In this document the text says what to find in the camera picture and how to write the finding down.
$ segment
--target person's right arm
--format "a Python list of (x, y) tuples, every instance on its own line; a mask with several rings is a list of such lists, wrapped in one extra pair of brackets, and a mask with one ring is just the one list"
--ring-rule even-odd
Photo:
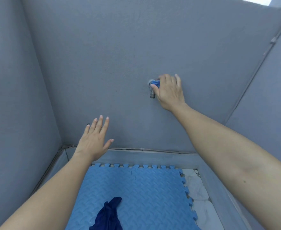
[(226, 188), (263, 227), (281, 230), (281, 162), (244, 136), (190, 108), (179, 76), (162, 75), (160, 89), (152, 88)]

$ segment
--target cloth on mat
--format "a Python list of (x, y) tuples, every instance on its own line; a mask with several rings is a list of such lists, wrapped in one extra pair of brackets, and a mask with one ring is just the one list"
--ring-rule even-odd
[(122, 198), (112, 198), (110, 202), (105, 202), (104, 207), (99, 211), (95, 224), (89, 230), (123, 230), (117, 216), (117, 206)]

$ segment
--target forearm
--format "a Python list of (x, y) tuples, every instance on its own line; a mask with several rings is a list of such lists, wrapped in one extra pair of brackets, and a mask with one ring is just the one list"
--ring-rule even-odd
[(281, 162), (249, 139), (186, 104), (172, 112), (199, 155), (227, 189), (264, 227), (281, 229)]
[(4, 229), (65, 229), (90, 159), (72, 158), (33, 194), (1, 227)]

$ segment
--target hand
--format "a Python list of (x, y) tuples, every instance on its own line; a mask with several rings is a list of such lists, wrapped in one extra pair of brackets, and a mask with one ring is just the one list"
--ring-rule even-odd
[(184, 104), (184, 96), (181, 88), (181, 78), (176, 74), (171, 77), (169, 74), (164, 74), (158, 77), (160, 80), (160, 88), (151, 84), (155, 95), (161, 103), (161, 106), (169, 111), (174, 107)]
[(89, 124), (86, 126), (84, 134), (77, 145), (73, 157), (82, 156), (93, 162), (106, 153), (114, 139), (109, 139), (104, 144), (104, 138), (109, 124), (109, 117), (106, 117), (103, 127), (102, 123), (103, 116), (100, 115), (98, 123), (97, 119), (94, 119), (90, 128)]

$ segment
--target foam mat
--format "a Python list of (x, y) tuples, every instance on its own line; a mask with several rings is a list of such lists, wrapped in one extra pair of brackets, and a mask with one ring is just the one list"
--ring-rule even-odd
[(117, 212), (124, 230), (200, 229), (180, 169), (100, 165), (96, 163), (87, 171), (66, 230), (88, 230), (104, 202), (113, 197), (122, 197)]

